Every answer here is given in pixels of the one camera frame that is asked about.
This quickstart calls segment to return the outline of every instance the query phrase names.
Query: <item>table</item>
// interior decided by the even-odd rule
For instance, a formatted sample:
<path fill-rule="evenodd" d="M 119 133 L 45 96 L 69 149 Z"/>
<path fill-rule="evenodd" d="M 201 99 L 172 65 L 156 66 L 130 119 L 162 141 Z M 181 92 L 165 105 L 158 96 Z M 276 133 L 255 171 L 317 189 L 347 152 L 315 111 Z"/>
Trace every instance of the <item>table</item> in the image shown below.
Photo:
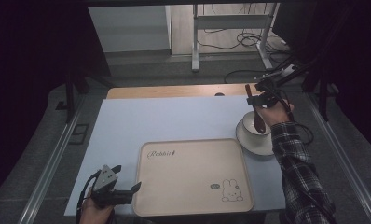
<path fill-rule="evenodd" d="M 265 69 L 273 70 L 267 52 L 265 50 L 268 33 L 273 21 L 277 3 L 274 3 L 272 9 L 267 15 L 212 15 L 199 16 L 198 5 L 194 5 L 194 34 L 192 43 L 192 71 L 199 71 L 199 43 L 198 30 L 205 29 L 263 29 L 261 40 L 256 43 L 258 53 L 261 56 Z"/>
<path fill-rule="evenodd" d="M 214 96 L 218 92 L 225 96 Z M 252 109 L 246 98 L 244 84 L 110 90 L 100 109 L 65 215 L 76 214 L 79 192 L 88 177 L 104 164 L 122 165 L 116 189 L 133 186 L 139 150 L 146 142 L 236 139 L 236 125 Z M 282 172 L 275 157 L 257 156 L 245 149 L 243 152 L 254 195 L 252 212 L 283 209 Z M 130 204 L 117 206 L 116 213 L 135 216 Z"/>

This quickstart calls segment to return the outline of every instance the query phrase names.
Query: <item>human hand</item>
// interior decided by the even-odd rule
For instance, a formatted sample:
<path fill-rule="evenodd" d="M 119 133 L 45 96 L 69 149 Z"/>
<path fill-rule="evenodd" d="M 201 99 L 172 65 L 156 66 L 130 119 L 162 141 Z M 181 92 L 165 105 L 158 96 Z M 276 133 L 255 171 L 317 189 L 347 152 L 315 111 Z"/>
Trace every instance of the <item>human hand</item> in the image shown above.
<path fill-rule="evenodd" d="M 289 106 L 291 111 L 293 111 L 294 106 L 292 104 L 289 104 Z M 255 110 L 269 127 L 278 123 L 290 121 L 287 112 L 281 102 L 277 102 L 270 108 L 256 106 Z"/>
<path fill-rule="evenodd" d="M 83 202 L 80 224 L 104 224 L 110 216 L 114 206 L 109 205 L 105 208 L 100 208 L 91 198 L 91 188 L 87 195 L 87 199 Z"/>

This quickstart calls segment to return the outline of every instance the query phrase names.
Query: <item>metal stand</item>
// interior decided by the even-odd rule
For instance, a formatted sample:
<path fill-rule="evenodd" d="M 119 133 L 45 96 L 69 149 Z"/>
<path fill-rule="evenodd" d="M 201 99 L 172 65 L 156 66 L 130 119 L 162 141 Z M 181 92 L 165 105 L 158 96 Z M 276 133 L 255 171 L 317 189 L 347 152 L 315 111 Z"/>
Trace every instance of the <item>metal stand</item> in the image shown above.
<path fill-rule="evenodd" d="M 110 81 L 104 80 L 102 77 L 92 74 L 89 70 L 82 67 L 70 67 L 66 74 L 66 102 L 67 104 L 63 106 L 63 109 L 67 110 L 66 123 L 72 119 L 75 114 L 75 99 L 74 99 L 74 88 L 76 88 L 77 93 L 87 94 L 89 92 L 89 84 L 85 77 L 90 77 L 93 80 L 103 84 L 107 88 L 115 88 L 116 84 Z"/>
<path fill-rule="evenodd" d="M 192 71 L 199 71 L 198 30 L 205 29 L 264 29 L 261 41 L 257 43 L 258 52 L 267 70 L 272 70 L 272 64 L 267 56 L 265 45 L 273 21 L 277 3 L 274 3 L 267 15 L 212 15 L 198 16 L 198 5 L 194 5 L 194 41 L 192 44 Z"/>

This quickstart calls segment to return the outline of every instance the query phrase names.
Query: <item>cartoon bunny drawing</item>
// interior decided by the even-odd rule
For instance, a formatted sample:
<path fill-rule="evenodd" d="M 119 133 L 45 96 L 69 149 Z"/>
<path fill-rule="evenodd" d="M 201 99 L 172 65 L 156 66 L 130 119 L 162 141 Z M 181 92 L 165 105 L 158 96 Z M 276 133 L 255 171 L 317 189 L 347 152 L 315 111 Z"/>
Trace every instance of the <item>cartoon bunny drawing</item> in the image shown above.
<path fill-rule="evenodd" d="M 223 181 L 223 187 L 223 202 L 243 201 L 243 198 L 241 197 L 241 191 L 236 180 L 225 179 Z"/>

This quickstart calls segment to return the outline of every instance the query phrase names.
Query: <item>gray floor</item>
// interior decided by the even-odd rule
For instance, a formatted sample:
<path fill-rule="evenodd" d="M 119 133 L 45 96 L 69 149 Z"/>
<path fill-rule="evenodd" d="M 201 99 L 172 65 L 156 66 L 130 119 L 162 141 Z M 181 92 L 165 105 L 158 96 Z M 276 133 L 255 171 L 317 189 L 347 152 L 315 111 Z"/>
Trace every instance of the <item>gray floor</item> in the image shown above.
<path fill-rule="evenodd" d="M 224 76 L 238 69 L 262 70 L 263 65 L 256 53 L 242 55 L 204 55 L 200 59 L 199 73 L 191 72 L 190 57 L 172 57 L 165 54 L 121 54 L 107 56 L 112 76 L 106 79 L 119 87 L 222 84 Z M 262 73 L 234 74 L 228 83 L 254 82 Z M 337 206 L 337 223 L 368 223 L 369 219 L 358 195 L 350 185 L 342 167 L 337 162 L 322 128 L 308 107 L 305 93 L 300 91 L 296 79 L 283 88 L 295 104 L 295 118 L 310 127 L 314 143 L 309 152 L 316 163 L 322 184 Z M 64 209 L 76 181 L 79 167 L 88 146 L 94 122 L 102 100 L 108 92 L 104 85 L 88 78 L 90 92 L 84 95 L 77 124 L 88 124 L 86 141 L 82 145 L 67 145 L 55 175 L 50 182 L 44 200 L 39 207 L 34 223 L 75 223 L 74 217 L 65 217 Z M 328 117 L 337 138 L 346 149 L 352 164 L 371 192 L 371 146 L 347 120 L 335 104 L 328 101 Z M 22 214 L 34 186 L 44 169 L 51 152 L 65 128 L 66 112 L 56 110 L 56 105 L 65 101 L 64 86 L 53 90 L 48 98 L 48 108 L 21 159 L 0 188 L 0 223 L 16 223 Z M 69 142 L 78 141 L 72 136 Z M 140 222 L 133 217 L 121 217 L 122 223 Z M 268 213 L 265 223 L 279 223 L 278 213 Z"/>

